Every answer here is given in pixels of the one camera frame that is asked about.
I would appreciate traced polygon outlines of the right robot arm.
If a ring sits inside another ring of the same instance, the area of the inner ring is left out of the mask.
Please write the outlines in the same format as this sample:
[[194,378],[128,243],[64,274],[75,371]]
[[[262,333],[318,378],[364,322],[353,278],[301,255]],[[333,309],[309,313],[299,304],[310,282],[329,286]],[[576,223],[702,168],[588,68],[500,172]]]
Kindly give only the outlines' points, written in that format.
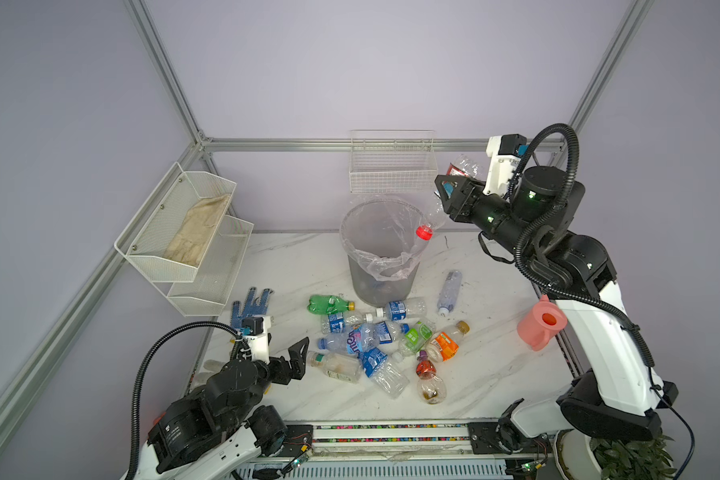
[[660,411],[677,386],[663,380],[640,327],[627,315],[611,258],[597,239],[570,230],[585,189],[578,181],[580,146],[564,123],[534,138],[497,138],[507,172],[484,180],[439,175],[434,184],[445,214],[478,228],[481,246],[495,242],[512,265],[566,316],[589,360],[588,370],[550,397],[513,402],[496,421],[497,448],[515,453],[538,437],[575,430],[590,438],[652,441]]

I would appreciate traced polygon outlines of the clear bottle green cap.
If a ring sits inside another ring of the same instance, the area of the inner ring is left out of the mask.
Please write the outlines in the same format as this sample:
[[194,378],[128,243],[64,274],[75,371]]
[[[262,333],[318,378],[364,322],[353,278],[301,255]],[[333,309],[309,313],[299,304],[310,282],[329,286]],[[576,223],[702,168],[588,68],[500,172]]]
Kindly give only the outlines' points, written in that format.
[[310,351],[307,361],[311,367],[334,380],[358,383],[362,375],[360,362],[354,357]]

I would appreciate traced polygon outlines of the red label bottle red cap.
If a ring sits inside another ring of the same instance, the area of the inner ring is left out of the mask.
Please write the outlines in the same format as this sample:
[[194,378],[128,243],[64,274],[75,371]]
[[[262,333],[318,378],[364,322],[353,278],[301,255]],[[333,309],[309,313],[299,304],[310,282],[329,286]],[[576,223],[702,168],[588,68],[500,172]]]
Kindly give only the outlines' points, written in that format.
[[[473,161],[466,155],[460,155],[456,160],[450,163],[446,174],[448,176],[468,176],[479,180],[483,168],[478,162]],[[414,240],[416,243],[428,242],[434,235],[434,232],[441,228],[448,220],[448,215],[444,211],[439,191],[434,190],[433,194],[426,197],[423,210],[424,219],[415,231]]]

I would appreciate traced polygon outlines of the blue tinted bottle blue cap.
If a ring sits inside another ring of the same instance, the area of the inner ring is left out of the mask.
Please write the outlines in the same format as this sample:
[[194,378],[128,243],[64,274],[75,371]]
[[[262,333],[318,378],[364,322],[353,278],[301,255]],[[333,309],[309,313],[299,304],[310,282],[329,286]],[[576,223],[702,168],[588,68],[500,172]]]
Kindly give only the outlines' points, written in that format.
[[347,356],[358,356],[377,346],[375,328],[371,323],[362,324],[342,333],[326,334],[317,340],[317,348]]

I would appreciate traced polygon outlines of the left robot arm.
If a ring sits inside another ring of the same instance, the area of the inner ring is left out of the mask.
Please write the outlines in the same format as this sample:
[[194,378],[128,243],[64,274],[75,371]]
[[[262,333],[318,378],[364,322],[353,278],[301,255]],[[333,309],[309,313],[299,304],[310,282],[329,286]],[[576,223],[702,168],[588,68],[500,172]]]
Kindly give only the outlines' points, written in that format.
[[[307,370],[310,340],[293,343],[287,356],[269,354],[270,335],[260,317],[246,319],[246,335],[224,323],[195,321],[163,334],[146,352],[134,380],[130,404],[127,479],[214,479],[285,444],[288,428],[276,408],[263,404],[274,384],[288,385]],[[147,434],[141,432],[141,398],[151,361],[166,343],[195,329],[230,335],[228,360],[205,384],[173,401]]]

